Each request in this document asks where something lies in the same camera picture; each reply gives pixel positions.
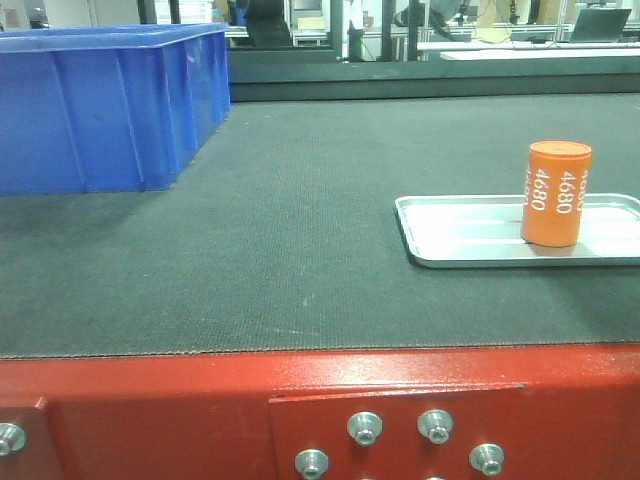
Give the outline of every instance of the metal tray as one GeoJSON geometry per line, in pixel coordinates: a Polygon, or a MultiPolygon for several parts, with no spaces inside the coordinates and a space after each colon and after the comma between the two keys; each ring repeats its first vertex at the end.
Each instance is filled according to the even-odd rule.
{"type": "Polygon", "coordinates": [[[522,195],[401,197],[398,217],[417,262],[435,268],[640,264],[640,201],[587,194],[578,243],[542,247],[520,238],[522,195]]]}

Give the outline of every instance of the orange cylinder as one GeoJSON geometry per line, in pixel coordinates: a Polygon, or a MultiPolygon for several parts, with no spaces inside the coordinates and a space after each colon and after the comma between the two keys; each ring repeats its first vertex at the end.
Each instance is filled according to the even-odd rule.
{"type": "Polygon", "coordinates": [[[563,140],[531,145],[521,235],[547,247],[578,241],[591,147],[563,140]]]}

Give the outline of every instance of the hex bolt head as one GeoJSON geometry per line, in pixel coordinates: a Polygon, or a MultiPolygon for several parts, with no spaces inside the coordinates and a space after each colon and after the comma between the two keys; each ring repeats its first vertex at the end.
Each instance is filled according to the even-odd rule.
{"type": "Polygon", "coordinates": [[[493,443],[483,443],[469,454],[469,463],[487,477],[495,477],[502,471],[504,450],[493,443]]]}
{"type": "Polygon", "coordinates": [[[303,450],[296,455],[295,467],[304,480],[318,480],[329,469],[329,457],[322,450],[303,450]]]}
{"type": "Polygon", "coordinates": [[[22,450],[27,443],[24,430],[13,423],[0,423],[0,457],[22,450]]]}
{"type": "Polygon", "coordinates": [[[453,430],[453,418],[444,410],[429,410],[418,417],[418,431],[436,445],[449,440],[453,430]]]}
{"type": "Polygon", "coordinates": [[[382,433],[382,419],[372,412],[359,412],[347,422],[347,431],[361,447],[376,443],[382,433]]]}

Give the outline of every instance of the blue plastic bin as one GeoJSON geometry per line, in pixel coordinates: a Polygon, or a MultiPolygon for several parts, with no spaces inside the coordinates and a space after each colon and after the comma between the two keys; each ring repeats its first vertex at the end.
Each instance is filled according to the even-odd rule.
{"type": "Polygon", "coordinates": [[[169,187],[229,110],[225,29],[0,34],[0,195],[169,187]]]}

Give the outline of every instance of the gray conveyor belt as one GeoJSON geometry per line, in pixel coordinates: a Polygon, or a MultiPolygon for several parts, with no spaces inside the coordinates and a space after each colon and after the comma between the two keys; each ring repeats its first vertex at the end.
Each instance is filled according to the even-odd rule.
{"type": "Polygon", "coordinates": [[[640,341],[640,268],[411,263],[404,195],[520,193],[528,145],[640,195],[640,95],[238,104],[165,192],[0,198],[0,356],[640,341]]]}

